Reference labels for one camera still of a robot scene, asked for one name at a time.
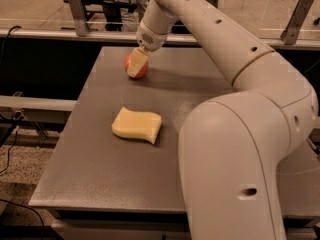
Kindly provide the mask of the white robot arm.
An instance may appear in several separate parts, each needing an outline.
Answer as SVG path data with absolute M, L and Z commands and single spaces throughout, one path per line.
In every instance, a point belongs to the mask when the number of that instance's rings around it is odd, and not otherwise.
M 205 0 L 150 0 L 134 67 L 176 20 L 231 84 L 185 119 L 178 160 L 192 240 L 286 240 L 276 171 L 315 126 L 316 92 L 286 59 Z

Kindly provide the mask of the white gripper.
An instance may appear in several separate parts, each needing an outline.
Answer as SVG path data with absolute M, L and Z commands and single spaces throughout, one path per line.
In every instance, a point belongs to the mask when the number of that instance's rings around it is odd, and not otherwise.
M 147 23 L 142 20 L 136 33 L 137 43 L 148 51 L 154 52 L 163 46 L 168 33 L 168 25 L 164 22 Z M 134 48 L 131 53 L 127 73 L 130 77 L 134 77 L 148 62 L 148 52 L 143 47 Z

